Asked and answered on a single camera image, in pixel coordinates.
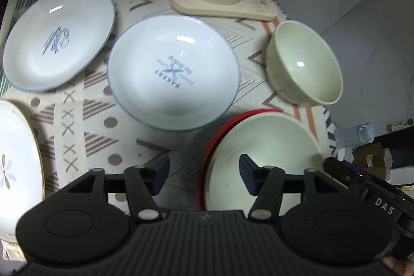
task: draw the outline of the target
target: flower design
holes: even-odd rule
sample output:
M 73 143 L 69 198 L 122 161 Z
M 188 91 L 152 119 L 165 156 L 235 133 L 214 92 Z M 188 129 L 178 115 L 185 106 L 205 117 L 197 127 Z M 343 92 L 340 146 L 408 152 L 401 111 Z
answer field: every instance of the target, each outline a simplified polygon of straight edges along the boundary
M 3 154 L 2 157 L 1 157 L 1 162 L 2 162 L 2 165 L 3 165 L 3 177 L 4 177 L 4 179 L 0 180 L 0 188 L 3 188 L 3 185 L 6 183 L 6 187 L 8 189 L 10 189 L 9 179 L 16 181 L 16 177 L 14 175 L 12 175 L 10 172 L 7 172 L 7 170 L 10 170 L 10 168 L 12 167 L 12 161 L 9 160 L 6 164 L 6 156 Z

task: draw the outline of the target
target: red rim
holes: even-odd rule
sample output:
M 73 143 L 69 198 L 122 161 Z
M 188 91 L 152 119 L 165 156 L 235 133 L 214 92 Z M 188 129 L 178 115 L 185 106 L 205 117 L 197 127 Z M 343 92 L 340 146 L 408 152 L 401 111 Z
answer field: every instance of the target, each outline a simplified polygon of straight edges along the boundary
M 197 210 L 203 211 L 206 208 L 205 199 L 204 199 L 204 185 L 206 181 L 207 169 L 209 166 L 210 159 L 216 147 L 221 142 L 221 140 L 239 122 L 245 120 L 246 118 L 250 116 L 260 114 L 260 113 L 266 113 L 268 111 L 276 111 L 278 113 L 283 113 L 283 110 L 280 110 L 280 109 L 255 109 L 255 110 L 246 111 L 245 113 L 237 115 L 235 118 L 231 119 L 225 125 L 223 125 L 220 128 L 220 130 L 216 132 L 216 134 L 213 136 L 210 142 L 207 144 L 206 149 L 204 150 L 204 153 L 200 159 L 200 163 L 198 164 L 197 177 L 195 180 L 194 198 L 195 198 L 195 208 Z

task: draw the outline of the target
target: finger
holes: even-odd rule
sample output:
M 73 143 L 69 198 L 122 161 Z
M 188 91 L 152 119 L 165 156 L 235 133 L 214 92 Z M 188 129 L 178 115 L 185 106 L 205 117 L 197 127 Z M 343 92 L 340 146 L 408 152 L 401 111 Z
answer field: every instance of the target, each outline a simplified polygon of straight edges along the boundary
M 404 276 L 414 276 L 414 263 L 405 261 L 405 273 Z
M 384 258 L 384 264 L 394 271 L 398 276 L 406 276 L 405 275 L 405 261 L 398 260 L 394 257 L 386 257 Z

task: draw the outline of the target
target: table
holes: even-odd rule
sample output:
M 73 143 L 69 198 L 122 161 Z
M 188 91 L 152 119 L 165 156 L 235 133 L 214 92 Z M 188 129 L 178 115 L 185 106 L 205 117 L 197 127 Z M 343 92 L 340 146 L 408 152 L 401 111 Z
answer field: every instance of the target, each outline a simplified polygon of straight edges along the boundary
M 1 97 L 13 101 L 23 111 L 36 134 L 46 197 L 91 168 L 121 173 L 129 166 L 145 164 L 165 153 L 171 159 L 170 174 L 155 201 L 168 209 L 194 209 L 193 182 L 204 147 L 231 118 L 261 107 L 282 109 L 301 121 L 317 138 L 325 157 L 335 154 L 335 126 L 328 108 L 305 108 L 284 102 L 266 81 L 263 51 L 278 23 L 287 19 L 282 9 L 277 19 L 269 23 L 198 17 L 220 31 L 234 49 L 241 70 L 239 91 L 234 104 L 219 120 L 195 131 L 168 132 L 133 120 L 117 105 L 108 86 L 106 67 L 117 36 L 140 19 L 173 10 L 168 0 L 113 2 L 117 16 L 108 42 L 73 80 L 46 93 L 24 93 L 10 86 L 1 70 Z M 8 16 L 13 25 L 31 3 L 32 0 L 10 0 L 11 10 L 6 10 L 5 19 Z M 108 199 L 128 214 L 125 195 L 114 193 Z

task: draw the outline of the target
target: cross pattern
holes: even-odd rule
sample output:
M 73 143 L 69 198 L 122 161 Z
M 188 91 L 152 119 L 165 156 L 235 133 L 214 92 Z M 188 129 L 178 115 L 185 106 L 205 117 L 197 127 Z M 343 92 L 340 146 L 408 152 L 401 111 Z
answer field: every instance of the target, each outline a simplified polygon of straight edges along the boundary
M 76 154 L 76 151 L 73 149 L 74 146 L 75 144 L 72 144 L 71 146 L 64 144 L 63 147 L 66 148 L 66 151 L 63 154 L 66 155 L 69 151 Z
M 73 91 L 71 91 L 70 93 L 67 92 L 63 92 L 63 94 L 66 95 L 65 100 L 63 101 L 63 103 L 66 103 L 66 101 L 70 98 L 72 100 L 72 102 L 75 102 L 75 99 L 73 98 L 72 94 L 76 91 L 76 89 L 74 89 Z
M 66 125 L 65 123 L 61 123 L 62 124 L 62 127 L 64 127 L 65 128 L 65 130 L 63 131 L 63 133 L 62 133 L 62 136 L 64 136 L 65 135 L 65 133 L 66 133 L 66 131 L 70 131 L 71 133 L 72 133 L 72 135 L 75 135 L 75 132 L 71 129 L 71 126 L 72 125 L 74 125 L 75 124 L 75 122 L 72 122 L 71 124 L 69 124 L 69 125 Z
M 63 112 L 65 113 L 62 117 L 62 119 L 64 119 L 67 115 L 69 115 L 69 117 L 74 118 L 74 115 L 72 114 L 74 108 L 72 108 L 71 110 L 63 110 Z
M 75 87 L 75 84 L 73 83 L 73 80 L 72 80 L 72 81 L 69 81 L 69 82 L 67 82 L 67 83 L 65 84 L 65 89 L 66 89 L 66 88 L 69 88 L 69 87 Z
M 66 168 L 66 172 L 69 170 L 69 168 L 71 167 L 71 166 L 73 166 L 73 168 L 76 170 L 76 172 L 78 172 L 79 170 L 78 170 L 78 168 L 73 164 L 74 162 L 76 162 L 77 161 L 77 158 L 75 158 L 73 161 L 69 161 L 69 160 L 67 160 L 67 159 L 64 159 L 64 161 L 67 163 L 67 164 L 69 164 L 69 166 Z
M 169 69 L 169 68 L 164 69 L 163 72 L 171 73 L 171 75 L 173 76 L 173 79 L 176 80 L 177 79 L 177 74 L 176 73 L 182 73 L 182 72 L 184 72 L 184 70 L 179 69 L 179 68 L 174 68 L 174 64 L 171 63 L 171 69 Z

